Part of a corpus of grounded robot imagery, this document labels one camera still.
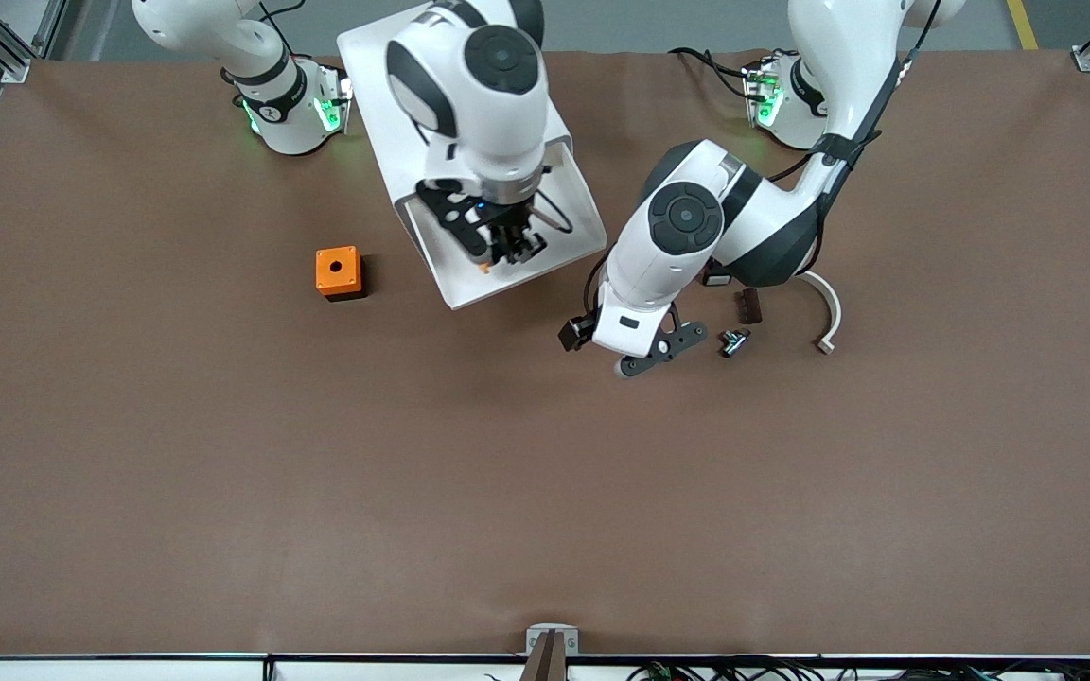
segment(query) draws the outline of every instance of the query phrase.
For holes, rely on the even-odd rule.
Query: yellow tape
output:
[[[1012,12],[1012,23],[1016,26],[1016,35],[1020,36],[1020,47],[1024,50],[1037,50],[1037,36],[1033,35],[1033,25],[1029,23],[1024,0],[1007,0],[1007,11]]]

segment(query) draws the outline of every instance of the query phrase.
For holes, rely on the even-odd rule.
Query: brown table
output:
[[[615,235],[671,144],[778,151],[671,56],[550,53]],[[639,379],[590,263],[450,312],[363,134],[302,159],[208,63],[0,104],[0,654],[1090,654],[1090,75],[925,53],[804,283]],[[314,251],[372,255],[328,305]],[[731,327],[731,289],[680,312]]]

